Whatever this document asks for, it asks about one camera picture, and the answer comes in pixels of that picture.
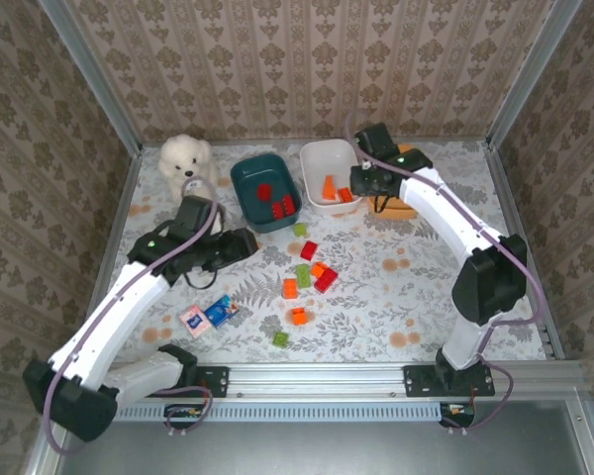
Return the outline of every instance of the floor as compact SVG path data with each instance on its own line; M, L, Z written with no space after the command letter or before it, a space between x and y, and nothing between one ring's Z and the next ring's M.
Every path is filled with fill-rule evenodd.
M206 423L184 436L160 424L114 424L58 473L586 474L564 408L510 403L467 435L437 423Z
M506 232L481 142L423 142L451 189L489 225ZM218 276L205 291L178 282L142 319L118 362L145 357L167 341L198 356L201 363L235 362L360 362L433 360L447 340L456 316L450 289L458 268L446 244L418 218L390 222L375 218L366 204L351 214L320 217L307 205L298 144L223 145L214 147L221 170L218 197L228 211L227 227L244 226L231 184L230 169L239 160L264 152L282 156L302 193L299 221L308 239L320 247L317 259L333 266L339 281L324 295L307 289L297 301L281 297L284 278L303 262L305 239L292 229L257 235L260 251ZM157 167L157 148L143 151L143 165L115 264L113 281L135 240L173 217L175 205ZM196 285L206 276L196 274ZM208 307L225 293L241 306L240 313L216 330L193 339L178 316L193 304ZM295 327L290 309L305 307L309 323ZM526 300L509 318L531 314ZM288 347L271 344L276 332L289 333ZM544 359L535 327L502 328L495 332L486 357L495 360Z

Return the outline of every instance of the patterned tablecloth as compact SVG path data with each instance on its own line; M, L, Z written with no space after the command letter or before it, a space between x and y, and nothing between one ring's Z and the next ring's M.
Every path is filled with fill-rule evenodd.
M300 291L297 301L281 297L282 281L294 276L305 239L292 228L257 236L260 251L247 261L221 271L216 284L195 291L183 282L142 319L119 354L118 361L134 361L171 340L189 349L203 363L225 362L350 362L433 360L453 326L456 309L450 289L457 275L455 258L446 244L421 218L409 222L381 221L365 203L354 213L320 217L309 209L299 163L300 145L215 146L221 169L219 199L228 212L228 228L244 220L231 180L239 160L267 151L284 157L304 208L299 221L308 226L308 239L319 244L322 260L340 277L326 294L314 288ZM477 142L420 143L441 176L470 208L496 229L505 232L493 182ZM117 256L113 279L126 262L135 240L173 217L175 205L156 167L158 150L143 152L144 163L134 193ZM196 285L207 276L192 273ZM225 293L242 305L241 311L219 329L198 339L178 320L192 304L206 308ZM295 327L290 309L305 307L309 323ZM520 301L510 318L531 313ZM290 335L286 349L271 344L278 331ZM491 359L543 359L534 326L502 328L495 332L486 355Z

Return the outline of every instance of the wall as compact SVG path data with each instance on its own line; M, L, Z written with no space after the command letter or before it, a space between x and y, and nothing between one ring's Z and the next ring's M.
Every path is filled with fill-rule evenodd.
M37 434L22 371L83 318L128 165L37 3L0 0L0 474Z
M144 142L484 136L552 0L69 0Z
M567 356L594 395L594 0L500 147Z

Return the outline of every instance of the green lego brick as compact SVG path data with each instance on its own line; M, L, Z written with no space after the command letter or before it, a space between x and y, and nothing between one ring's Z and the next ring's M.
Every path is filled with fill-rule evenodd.
M275 346L279 346L280 348L285 348L288 346L288 333L277 332L273 338L273 344Z
M303 223L297 223L293 225L293 232L295 233L296 237L305 236L306 235L306 225Z
M310 266L308 264L299 264L295 267L297 274L297 287L300 289L307 289L312 284L310 283Z

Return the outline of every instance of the white container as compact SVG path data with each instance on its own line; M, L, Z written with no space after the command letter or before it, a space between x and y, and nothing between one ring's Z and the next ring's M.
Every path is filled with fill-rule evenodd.
M324 183L327 175L332 175L337 190L349 188L349 170L359 165L351 145L341 139L310 142L299 152L301 169L304 173L308 201L317 215L336 215L349 213L358 208L362 198L354 197L344 203L337 195L337 201L325 200Z

